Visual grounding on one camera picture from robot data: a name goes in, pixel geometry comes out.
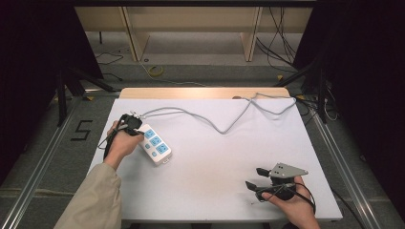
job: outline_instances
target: jacket sleeve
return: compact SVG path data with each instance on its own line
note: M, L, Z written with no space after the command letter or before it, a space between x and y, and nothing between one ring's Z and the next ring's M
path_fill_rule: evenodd
M120 228L120 178L98 164L84 179L54 228Z

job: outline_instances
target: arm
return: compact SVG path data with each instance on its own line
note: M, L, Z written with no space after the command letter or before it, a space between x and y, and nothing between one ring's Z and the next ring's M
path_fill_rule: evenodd
M142 140L143 135L118 132L104 162L87 175L54 228L120 228L121 180L116 170Z

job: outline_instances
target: cable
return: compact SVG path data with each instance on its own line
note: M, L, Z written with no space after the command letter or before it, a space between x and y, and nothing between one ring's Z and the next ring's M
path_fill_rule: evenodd
M291 45L289 44L289 42L287 41L287 39L285 38L285 35L284 35L284 8L280 9L281 12L280 12L279 25L277 25L276 19L274 18L274 15L273 15L273 12L271 11L271 8L268 8L268 10L270 11L271 18L273 19L274 25L275 25L275 27L277 29L276 35L277 35L277 33L280 34L280 37L282 38L282 41L283 41L284 50L286 52L286 56L287 56L289 62L292 62L289 55L291 55L291 58L295 58L294 54L296 54L296 52L291 47Z
M257 103L254 101L254 99L255 99L258 95L262 95L262 96L266 96L266 97L271 97L271 98L292 98L292 99L293 99L293 102L292 102L290 105L288 105L287 107L285 107L285 109L284 109L283 111L277 113L277 112L273 112L273 111L267 110L267 109L261 107L259 104L257 104ZM271 114L273 114L273 115L281 115L281 114L283 114L287 109L289 109L289 108L291 108L292 106L294 106L294 105L295 105L295 102L296 102L296 99L295 99L294 97L271 96L271 95L260 94L260 93L256 93L256 94L255 94L253 97L251 97L251 98L244 98L244 97L243 97L243 99L246 99L246 100L248 101L248 103L246 104L246 106L244 107L244 109L241 111L241 113L240 113L240 114L232 121L232 123L231 123L225 130L223 130L223 131L220 130L220 129L219 129L211 120L209 120L208 118L206 118L206 117L204 117L204 116L202 116L202 115L199 115L199 114L194 114L194 113L188 112L188 111L186 111L185 109L183 109L183 108L178 108L178 107L163 107L163 108L157 108L157 109L155 109L155 110L152 110L152 111L146 112L145 114L142 114L140 117L148 118L148 117L159 116L159 115L173 115L173 114L186 113L186 114L188 114L188 115L191 115L191 116L194 116L194 117L197 117L197 118L200 118L200 119L206 121L206 122L207 122L209 125L211 125L218 133L220 133L221 135L226 135L226 133L229 132L229 130L235 125L235 123L244 115L244 113L247 111L247 109L249 108L249 106L250 106L251 104L253 104L256 108L258 108L259 110L262 110L262 111L264 111L264 112L271 113ZM159 112L159 111L164 111L164 110L175 110L176 112L162 113L162 114L152 114L152 113Z
M349 211L351 211L351 213L353 214L354 218L357 220L358 224L360 224L360 227L362 229L366 229L366 227L363 225L363 223L361 222L361 220L358 218L358 216L355 214L355 212L353 211L353 209L350 207L350 205L332 188L330 187L331 191L338 197L340 198L340 200L342 200L343 204L345 204L345 206L349 209Z
M114 63L114 62L119 61L120 59L122 59L122 58L124 57L123 55L117 55L117 54L112 54L112 53L108 53L108 52L103 52L102 54L97 55L96 58L101 57L103 54L110 54L110 55L112 55L112 56L118 56L118 59L113 60L113 61L108 62L108 63L98 63L98 62L97 62L97 64L99 64L99 65L109 65L109 64L111 64L111 63Z
M196 82L175 82L175 81L170 81L170 80L165 80L165 79L156 79L156 78L152 77L152 75L150 75L149 71L145 68L145 66L144 66L142 63L140 63L140 61L139 61L139 64L140 64L140 65L142 66L142 68L146 71L146 73L148 74L149 78L152 79L152 80L155 80L155 81L166 82L166 83L172 83L172 84L176 84L176 85L195 84L195 85L202 86L202 87L221 87L221 88L223 87L223 86L218 86L218 85L212 85L212 86L210 86L210 85L205 85L205 84L196 83Z
M318 114L318 113L314 112L313 115L310 117L310 119L308 119L308 121L306 121L306 123L304 123L304 126L307 126L308 123L315 117L316 114Z
M283 70L283 69L279 69L279 68L276 68L275 66L273 66L273 65L271 64L270 60L268 59L269 57L271 57L271 58L273 58L273 59L281 60L281 61L287 63L288 65L290 65L292 68L294 68L290 62L286 61L286 59L284 59L282 56L280 56L279 54L277 54L276 52L274 52L274 51L272 51L272 50L270 49L271 44L270 44L269 47L267 47L265 44L263 44L263 42L259 39L259 37L257 37L256 40L259 42L259 43L256 43L257 46L259 47L259 49L260 49L263 53L265 53L265 54L267 55L267 62L268 62L268 64L269 64L272 68L274 68L274 69L276 69L276 70L284 71L284 72L287 72L287 73L296 73L296 71Z
M325 106L324 106L325 115L327 115L328 119L330 119L331 121L336 121L339 114L336 113L336 117L330 117L330 115L328 114L328 111L327 111L327 104L328 104L328 100L325 99Z
M123 81L122 78L120 78L120 77L114 75L113 73L103 73L103 74L112 75L113 77L117 78L119 81Z

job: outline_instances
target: floor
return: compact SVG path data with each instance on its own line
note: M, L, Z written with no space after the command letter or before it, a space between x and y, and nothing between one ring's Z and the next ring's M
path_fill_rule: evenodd
M270 60L259 49L255 49L252 62L245 62L242 44L237 33L154 33L151 35L145 54L140 63L134 62L129 52L125 34L103 32L102 44L99 44L98 32L88 32L89 41L104 75L105 82L116 87L200 87L200 86L246 86L271 87L278 77L291 75L293 71L282 61ZM260 34L260 39L269 44L272 34ZM288 42L296 50L300 34L288 34ZM288 58L280 39L272 49ZM163 76L149 77L145 69L162 66ZM299 94L302 79L287 85L290 94ZM44 155L51 155L35 186L32 198L22 207L18 228L53 228L66 205L81 183L93 158L94 148L98 144L108 113L118 94L107 94L87 82L85 98L69 97L68 106L71 117L65 122L65 129L56 127L57 102L52 101L44 114L36 134L27 145L27 151L21 155L7 180L0 187L0 219L6 219L21 192L31 181L31 175L37 171L36 165L44 161ZM302 104L297 104L306 124L313 148L324 169L330 187L341 198L336 201L343 218L336 222L321 222L322 228L361 228L353 209L366 228L405 228L405 224L379 186L366 161L361 159L350 130L344 118L337 118L330 111L326 125L317 115ZM86 140L74 141L83 137L75 130L82 120L82 128L91 130ZM49 143L56 143L50 149ZM371 213L364 213L364 208ZM284 222L272 222L271 228L282 228ZM123 222L122 228L130 224ZM141 228L191 228L190 224L142 224ZM213 224L216 229L254 229L263 228L261 223Z

